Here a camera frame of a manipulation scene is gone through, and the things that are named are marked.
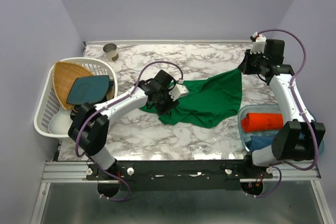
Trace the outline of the green t shirt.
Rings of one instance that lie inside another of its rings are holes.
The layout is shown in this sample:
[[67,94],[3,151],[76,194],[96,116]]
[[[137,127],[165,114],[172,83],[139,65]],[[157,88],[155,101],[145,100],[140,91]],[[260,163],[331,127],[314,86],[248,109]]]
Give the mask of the green t shirt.
[[189,123],[210,129],[236,116],[242,101],[241,75],[234,69],[203,80],[185,80],[189,94],[159,120],[165,125]]

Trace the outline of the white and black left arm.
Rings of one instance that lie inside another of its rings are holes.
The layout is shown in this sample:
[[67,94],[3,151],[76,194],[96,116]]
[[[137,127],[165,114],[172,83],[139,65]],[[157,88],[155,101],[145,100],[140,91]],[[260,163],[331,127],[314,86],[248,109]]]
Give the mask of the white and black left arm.
[[86,156],[98,166],[104,179],[116,175],[116,159],[106,148],[109,126],[129,112],[144,106],[154,107],[159,115],[166,114],[177,105],[179,98],[188,95],[183,80],[175,80],[160,70],[154,78],[137,80],[124,94],[92,105],[85,103],[78,109],[68,130],[68,136],[81,148]]

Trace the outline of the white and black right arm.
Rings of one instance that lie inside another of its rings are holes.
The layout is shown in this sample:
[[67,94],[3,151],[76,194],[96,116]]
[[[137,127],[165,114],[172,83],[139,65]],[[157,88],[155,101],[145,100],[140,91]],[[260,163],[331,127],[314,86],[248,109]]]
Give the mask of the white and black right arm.
[[326,132],[325,125],[317,122],[306,108],[296,85],[296,73],[291,65],[283,63],[285,42],[252,36],[253,46],[245,51],[238,69],[242,74],[261,75],[273,91],[283,118],[283,127],[270,146],[253,151],[252,159],[243,162],[242,173],[249,178],[260,172],[260,167],[293,162],[311,161],[306,170],[315,167],[319,146]]

